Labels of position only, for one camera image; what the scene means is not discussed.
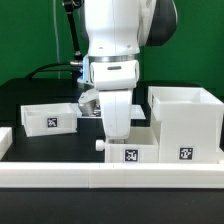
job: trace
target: white knob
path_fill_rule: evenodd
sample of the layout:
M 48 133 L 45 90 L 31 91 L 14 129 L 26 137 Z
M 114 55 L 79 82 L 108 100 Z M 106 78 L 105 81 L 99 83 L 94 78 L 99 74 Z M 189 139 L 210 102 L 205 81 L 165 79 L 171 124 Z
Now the white knob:
M 105 149 L 105 143 L 103 140 L 96 140 L 96 151 L 103 151 Z

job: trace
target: open white box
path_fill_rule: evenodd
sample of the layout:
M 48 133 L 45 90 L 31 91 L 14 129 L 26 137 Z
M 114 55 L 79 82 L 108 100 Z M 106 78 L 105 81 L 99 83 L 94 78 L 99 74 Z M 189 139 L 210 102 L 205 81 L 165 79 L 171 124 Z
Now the open white box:
M 203 88 L 150 87 L 151 127 L 160 163 L 218 163 L 224 104 Z M 193 150 L 192 159 L 181 158 Z
M 131 127 L 125 144 L 105 143 L 105 163 L 157 163 L 158 148 L 152 128 Z
M 0 160 L 12 144 L 12 128 L 0 128 Z
M 77 115 L 70 103 L 22 106 L 27 137 L 76 132 Z

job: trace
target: green wall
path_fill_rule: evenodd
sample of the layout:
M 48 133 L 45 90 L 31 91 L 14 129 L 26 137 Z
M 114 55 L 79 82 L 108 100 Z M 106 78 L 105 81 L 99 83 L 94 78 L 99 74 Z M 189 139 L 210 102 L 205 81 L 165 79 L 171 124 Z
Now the green wall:
M 144 80 L 187 81 L 224 96 L 224 1 L 175 0 L 178 28 L 163 47 L 144 48 Z M 53 0 L 0 0 L 0 84 L 56 62 Z M 60 59 L 72 58 L 61 0 L 57 0 Z M 81 41 L 86 52 L 87 45 Z

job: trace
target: white box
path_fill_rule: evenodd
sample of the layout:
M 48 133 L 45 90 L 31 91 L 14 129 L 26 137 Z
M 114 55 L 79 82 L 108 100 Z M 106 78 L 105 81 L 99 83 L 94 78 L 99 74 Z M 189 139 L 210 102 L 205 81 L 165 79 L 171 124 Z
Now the white box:
M 106 163 L 157 163 L 158 142 L 150 127 L 131 127 L 125 144 L 105 143 Z
M 27 137 L 76 132 L 77 114 L 70 103 L 21 107 Z
M 0 128 L 0 159 L 12 144 L 12 128 Z
M 149 87 L 148 102 L 159 162 L 217 163 L 223 157 L 219 143 L 224 104 L 208 91 Z

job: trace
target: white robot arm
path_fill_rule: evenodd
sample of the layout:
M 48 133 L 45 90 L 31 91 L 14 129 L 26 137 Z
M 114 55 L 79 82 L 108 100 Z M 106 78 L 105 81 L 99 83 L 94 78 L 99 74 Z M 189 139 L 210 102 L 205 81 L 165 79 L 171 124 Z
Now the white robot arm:
M 90 76 L 99 90 L 107 140 L 129 136 L 132 90 L 139 79 L 139 46 L 153 41 L 155 33 L 150 39 L 150 31 L 153 20 L 158 19 L 155 9 L 161 10 L 164 2 L 167 0 L 85 0 Z

